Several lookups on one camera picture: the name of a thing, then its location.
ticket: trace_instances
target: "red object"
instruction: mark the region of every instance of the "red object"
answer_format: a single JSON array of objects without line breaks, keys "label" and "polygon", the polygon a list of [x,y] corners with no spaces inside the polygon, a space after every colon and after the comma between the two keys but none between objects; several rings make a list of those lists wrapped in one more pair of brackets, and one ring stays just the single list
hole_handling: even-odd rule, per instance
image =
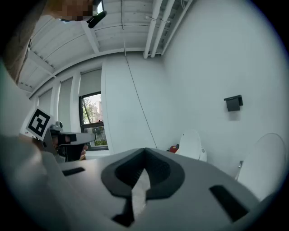
[{"label": "red object", "polygon": [[172,147],[170,147],[170,152],[172,152],[172,153],[176,153],[176,151],[179,149],[179,146],[172,146]]}]

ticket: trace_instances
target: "pipe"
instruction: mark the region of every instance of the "pipe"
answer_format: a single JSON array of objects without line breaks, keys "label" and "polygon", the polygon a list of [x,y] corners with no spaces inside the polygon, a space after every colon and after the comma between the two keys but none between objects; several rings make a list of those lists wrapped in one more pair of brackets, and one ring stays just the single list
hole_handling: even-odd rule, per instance
[{"label": "pipe", "polygon": [[168,0],[168,4],[167,4],[166,9],[165,9],[165,11],[163,13],[163,18],[161,19],[161,24],[160,24],[160,26],[158,28],[158,34],[157,34],[157,37],[156,37],[155,42],[154,42],[153,51],[152,51],[152,54],[150,56],[152,58],[154,58],[155,52],[157,51],[159,41],[161,40],[164,27],[165,27],[165,25],[167,23],[168,17],[170,16],[170,13],[171,13],[171,10],[172,10],[172,5],[174,4],[174,2],[175,2],[175,0]]},{"label": "pipe", "polygon": [[181,23],[182,18],[185,16],[185,13],[187,12],[187,10],[188,10],[188,8],[189,8],[189,6],[191,5],[192,2],[193,2],[193,0],[189,0],[188,3],[187,3],[187,5],[186,5],[186,7],[185,7],[184,10],[182,11],[181,16],[179,17],[179,19],[178,19],[178,21],[177,21],[174,29],[172,30],[172,33],[171,33],[170,37],[168,38],[166,44],[164,45],[162,55],[164,55],[164,53],[165,53],[165,51],[166,51],[166,49],[167,49],[167,47],[168,47],[168,45],[169,45],[169,43],[170,43],[173,35],[174,35],[174,33],[176,32],[178,26],[179,26],[180,23]]},{"label": "pipe", "polygon": [[152,17],[150,19],[149,33],[148,33],[148,38],[146,40],[146,45],[145,45],[145,50],[144,50],[144,58],[145,59],[148,58],[149,47],[150,47],[150,44],[152,42],[154,27],[155,27],[155,24],[156,24],[157,19],[158,19],[159,9],[161,8],[162,1],[163,0],[155,0],[154,1],[155,4],[154,4],[154,8],[153,8],[153,14],[152,14]]}]

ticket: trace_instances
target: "wire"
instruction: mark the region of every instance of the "wire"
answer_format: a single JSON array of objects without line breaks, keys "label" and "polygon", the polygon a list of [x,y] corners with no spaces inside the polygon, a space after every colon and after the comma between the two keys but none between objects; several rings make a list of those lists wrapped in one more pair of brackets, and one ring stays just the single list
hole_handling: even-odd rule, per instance
[{"label": "wire", "polygon": [[[130,73],[131,73],[130,65],[128,64],[127,58],[126,58],[126,62],[127,62],[127,65],[128,65],[128,69],[130,70]],[[132,79],[132,82],[133,82],[134,87],[135,87],[135,82],[134,82],[134,78],[132,77],[132,74],[131,74],[131,79]],[[136,87],[135,87],[135,91],[136,91],[136,95],[137,95],[137,97],[138,97],[138,99],[139,99],[139,102],[140,102],[140,97],[139,97],[139,95],[138,95],[138,93],[137,93]],[[144,112],[143,106],[141,105],[141,102],[140,102],[140,107],[141,107],[141,109],[143,110],[143,114],[144,114],[146,123],[147,123],[147,125],[148,125],[148,127],[149,127],[149,123],[148,123],[148,120],[146,119],[145,112]],[[155,140],[154,140],[154,136],[153,136],[153,134],[152,134],[152,131],[150,130],[150,127],[149,127],[149,131],[150,131],[150,134],[152,135],[152,138],[153,138],[153,141],[154,141],[154,144],[155,144],[155,148],[158,148],[158,147],[157,147],[157,144],[155,143]]]}]

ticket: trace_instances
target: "white chair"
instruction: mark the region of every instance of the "white chair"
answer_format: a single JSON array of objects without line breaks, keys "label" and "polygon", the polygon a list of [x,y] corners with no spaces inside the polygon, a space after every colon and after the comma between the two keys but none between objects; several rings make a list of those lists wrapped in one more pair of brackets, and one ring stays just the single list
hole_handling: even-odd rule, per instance
[{"label": "white chair", "polygon": [[207,153],[201,146],[200,136],[196,130],[188,130],[182,134],[180,148],[176,151],[176,154],[204,162],[207,161]]},{"label": "white chair", "polygon": [[284,177],[286,150],[275,133],[261,137],[240,166],[237,181],[262,201],[275,192]]}]

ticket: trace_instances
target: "tree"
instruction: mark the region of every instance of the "tree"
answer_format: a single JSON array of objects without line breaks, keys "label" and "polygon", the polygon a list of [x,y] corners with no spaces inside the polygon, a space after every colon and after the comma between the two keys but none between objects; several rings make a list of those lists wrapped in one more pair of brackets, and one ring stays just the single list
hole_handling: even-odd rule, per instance
[{"label": "tree", "polygon": [[94,113],[94,106],[96,102],[92,102],[89,97],[83,98],[83,107],[82,107],[82,112],[83,112],[83,123],[84,124],[89,124],[93,122],[93,118],[95,117]]}]

